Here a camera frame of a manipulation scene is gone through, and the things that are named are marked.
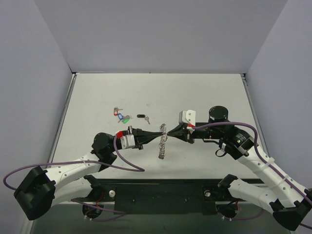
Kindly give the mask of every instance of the cable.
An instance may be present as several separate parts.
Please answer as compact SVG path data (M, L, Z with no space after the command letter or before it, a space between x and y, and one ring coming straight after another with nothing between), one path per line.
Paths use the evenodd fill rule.
M240 199L238 198L238 199L235 199L235 200L233 200L233 201L231 201L231 202L229 202L228 204L226 204L225 206L219 206L219 208L218 208L218 210L220 210L220 209L224 209L224 208L226 208L226 207L230 207L230 208L233 208L231 205L235 202L238 202L238 201L240 201Z
M256 214L255 216L252 216L252 217L246 217L246 218L227 218L224 216L224 218L226 220L230 220L230 221L247 221L247 220L252 220L252 219L256 219L258 217L260 217L261 215L263 215L263 213L265 212L265 210L261 209L261 211Z
M89 210L86 212L86 214L84 215L85 217L88 217L90 219L90 221L95 221L95 222L107 222L107 221L111 221L111 220L114 220L114 219L118 219L120 217L123 217L125 216L126 214L120 214L118 216L115 216L115 217L112 217L112 218L105 218L105 219L100 219L100 218L90 218L88 215L89 212L91 211L94 211L95 209L92 209L92 210Z
M119 166L114 166L114 165L111 165L111 164L107 164L105 162L99 162L99 161L94 161L94 160L88 160L87 161L88 163L91 162L91 163L98 163L98 164L101 164L101 165L104 165L104 166L107 166L107 167L113 167L113 168L117 168L117 169L121 169L121 170L125 170L125 171L130 171L130 172L141 172L140 170L137 170L137 169L131 169L131 168L124 168L124 167L119 167ZM53 165L69 165L69 164L80 164L80 163L85 163L85 161L72 161L72 162L46 162L46 163L37 163L37 164L32 164L32 165L28 165L28 166L24 166L24 167L20 167L20 168L17 168L13 171L11 171L10 173L8 173L4 178L3 178L3 183L4 185L9 188L9 189L12 189L12 190L16 190L16 188L12 187L11 185L9 185L6 180L7 178L16 173L16 172L19 172L19 171L22 171L24 169L27 169L27 168L32 168L32 167L37 167L37 166L53 166Z
M104 197L104 193L102 192L101 197L99 198L99 200L97 200L97 204L96 204L97 207L99 207L98 203L103 199L103 197Z
M81 205L85 205L85 206L94 208L94 209L99 209L99 210L102 210L102 211L112 212L112 213L121 214L121 215L122 215L122 214L124 214L124 215L126 214L124 211L115 211L115 210L111 210L111 209L106 209L106 208L102 208L102 207L97 207L97 206L95 206L95 205L91 205L91 204L88 204L88 203L79 201L77 198L71 199L71 201L76 202L76 203L79 203L79 204L81 204Z
M302 227L305 227L305 228L308 228L308 229L311 229L311 230L312 230L312 227L310 227L310 226L308 226L308 225L305 225L305 224L303 224L303 223L300 223L299 225L302 226Z
M114 210L110 210L110 209L106 209L106 208L97 207L97 206L94 206L94 205L91 205L91 204L88 204L88 203L79 201L79 200L77 200L76 198L75 198L75 199L72 199L71 201L72 201L72 202L79 203L79 204L81 204L81 205L85 205L85 206L88 206L88 207L93 208L92 210L87 211L85 215L87 215L89 212L93 211L94 209L98 209L98 210L102 210L102 211L107 211L107 212L113 212L113 213L116 213L116 214L120 214L120 215L118 215L118 216L116 216L116 217L106 218L106 219L92 219L92 218L90 218L90 221L95 221L95 222L107 222L107 221L111 221L111 220L114 220L114 219L121 218L121 217L123 217L123 216L126 215L126 213L123 212L123 211L114 211Z
M218 150L215 152L215 155L216 155L217 157L224 157L224 156L227 154L227 152L224 152L224 154L218 155L219 150L221 150L221 149L218 149Z
M238 126L243 126L243 127L247 127L250 128L251 130L253 130L254 132L254 150L256 152L256 154L258 155L258 157L260 158L260 160L263 163L267 163L267 161L261 156L261 154L258 151L258 147L257 147L257 140L258 140L258 132L256 130L256 128L254 128L253 126L247 124L247 123L240 123L240 122L218 122L218 123L208 123L199 127L193 127L193 129L195 130L199 130L199 129L204 129L204 128L209 128L209 127L215 127L215 126L225 126L225 125L238 125ZM283 174L281 174L273 165L269 165L269 167L275 171L282 179L284 179L285 177L283 176ZM285 181L292 186L300 195L302 195L304 197L304 199L307 200L307 202L312 206L312 201L303 193L301 192L293 183L291 183L288 179L285 179Z
M141 167L138 167L136 165L134 165L133 163L129 162L128 160L126 160L118 151L117 149L117 145L116 145L116 141L117 141L117 136L114 137L114 149L116 151L116 154L120 157L120 159L122 161L124 161L125 163L127 163L128 165L134 167L134 168L137 168L137 170L134 170L134 172L144 172L145 170Z
M217 142L217 141L215 141L215 140L205 140L205 139L203 139L203 141L204 141L205 143L214 143L214 144L219 145L219 142Z

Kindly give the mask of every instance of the key tag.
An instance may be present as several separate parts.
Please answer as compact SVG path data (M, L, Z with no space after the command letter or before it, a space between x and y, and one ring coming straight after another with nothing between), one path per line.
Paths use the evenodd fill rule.
M118 115L118 118L119 118L120 120L123 120L123 119L124 119L124 116L123 116L121 113L118 113L117 115Z
M114 108L114 116L117 116L118 115L118 108Z
M130 120L129 118L125 119L123 123L127 123L129 120Z

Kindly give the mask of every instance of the zip tie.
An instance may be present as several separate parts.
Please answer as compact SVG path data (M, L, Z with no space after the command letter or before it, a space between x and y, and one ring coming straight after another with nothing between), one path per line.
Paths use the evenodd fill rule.
M276 184L276 185L273 185L272 187L269 187L269 189L273 189L273 188L276 188L276 187L278 187L281 183L283 183L287 178L289 177L289 175L284 175L284 178L283 179L281 179L281 181L278 183L278 184Z
M256 169L253 171L253 173L258 173L258 172L262 172L263 170L265 170L268 166L270 166L272 163L274 163L275 159L270 157L268 162L266 164L264 164L262 167Z
M83 161L84 166L85 166L86 168L88 168L86 161L83 160L83 159L80 159L80 160Z

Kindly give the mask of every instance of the green key tag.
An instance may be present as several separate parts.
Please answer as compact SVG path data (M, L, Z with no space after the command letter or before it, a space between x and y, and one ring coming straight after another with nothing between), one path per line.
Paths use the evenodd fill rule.
M123 123L127 123L129 120L130 120L129 118L125 119Z

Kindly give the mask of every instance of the white bracket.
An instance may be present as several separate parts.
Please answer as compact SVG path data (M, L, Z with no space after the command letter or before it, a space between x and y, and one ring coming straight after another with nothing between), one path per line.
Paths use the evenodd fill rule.
M135 136L133 134L122 136L120 142L123 150L134 148L136 146Z
M193 126L196 125L196 111L193 110L184 110L179 114L179 123L187 123Z

